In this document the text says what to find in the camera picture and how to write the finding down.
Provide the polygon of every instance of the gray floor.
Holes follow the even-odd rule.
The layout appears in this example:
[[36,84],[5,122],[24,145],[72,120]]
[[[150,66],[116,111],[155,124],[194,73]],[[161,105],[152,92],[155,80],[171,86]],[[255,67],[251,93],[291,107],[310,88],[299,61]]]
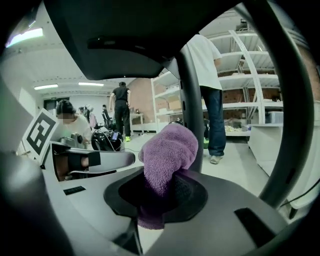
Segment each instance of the gray floor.
[[[135,135],[130,142],[125,143],[126,150],[137,151],[136,162],[132,167],[142,166],[143,164],[138,160],[138,151],[150,138],[152,134],[145,134],[143,136]],[[258,196],[263,187],[268,181],[267,174],[257,165],[254,155],[249,149],[246,143],[231,143],[227,142],[224,158],[219,164],[211,164],[209,159],[209,152],[204,150],[203,163],[201,172],[206,175],[218,177],[221,179],[229,180],[239,184],[244,189],[248,190],[252,194]],[[280,213],[288,221],[289,207],[282,207]],[[308,212],[308,209],[300,210],[294,219],[298,219],[304,216]],[[161,235],[162,230],[148,230],[142,227],[138,227],[140,242],[143,252],[146,253],[152,244]]]

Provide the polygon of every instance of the black pants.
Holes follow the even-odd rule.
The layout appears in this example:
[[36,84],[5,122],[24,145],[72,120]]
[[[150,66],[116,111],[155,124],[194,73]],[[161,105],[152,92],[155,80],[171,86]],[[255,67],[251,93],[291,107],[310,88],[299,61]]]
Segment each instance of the black pants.
[[130,111],[126,101],[117,100],[115,102],[114,118],[116,131],[121,134],[125,132],[125,136],[130,136]]

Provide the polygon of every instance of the cardboard box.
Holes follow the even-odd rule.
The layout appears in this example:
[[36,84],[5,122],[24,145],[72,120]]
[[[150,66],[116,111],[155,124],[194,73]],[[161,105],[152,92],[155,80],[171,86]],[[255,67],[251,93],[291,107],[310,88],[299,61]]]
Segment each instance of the cardboard box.
[[169,102],[169,109],[170,110],[180,110],[181,109],[180,100],[175,100],[175,101]]

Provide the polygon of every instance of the shelving unit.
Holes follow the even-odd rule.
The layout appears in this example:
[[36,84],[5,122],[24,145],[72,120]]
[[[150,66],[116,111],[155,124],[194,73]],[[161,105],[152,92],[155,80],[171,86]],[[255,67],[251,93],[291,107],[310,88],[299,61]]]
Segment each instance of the shelving unit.
[[[219,77],[223,91],[243,90],[245,102],[224,103],[224,110],[245,109],[247,119],[252,118],[258,109],[258,123],[265,123],[265,109],[281,109],[282,101],[266,102],[263,98],[262,89],[279,88],[279,79],[275,74],[275,67],[266,51],[262,41],[255,33],[240,33],[230,30],[229,34],[209,38],[220,51],[222,58],[221,64],[217,67],[217,73],[229,72],[231,75]],[[169,122],[170,115],[179,115],[181,109],[170,110],[169,102],[171,99],[180,98],[179,79],[171,72],[166,72],[151,80],[153,106],[155,121],[158,131],[163,128],[165,123],[158,125],[160,116],[167,116]],[[161,85],[165,88],[162,93],[155,94],[155,86]],[[248,89],[255,89],[253,102],[250,102]],[[156,112],[156,101],[167,101],[167,109]],[[250,131],[226,132],[227,136],[250,136]]]

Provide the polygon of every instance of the white wall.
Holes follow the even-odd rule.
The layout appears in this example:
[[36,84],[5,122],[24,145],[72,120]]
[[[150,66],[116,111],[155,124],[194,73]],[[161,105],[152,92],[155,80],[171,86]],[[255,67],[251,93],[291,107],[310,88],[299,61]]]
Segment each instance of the white wall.
[[79,107],[90,104],[93,107],[93,113],[98,123],[103,123],[102,105],[105,104],[109,108],[109,97],[105,96],[70,96],[69,101],[73,107],[78,111]]

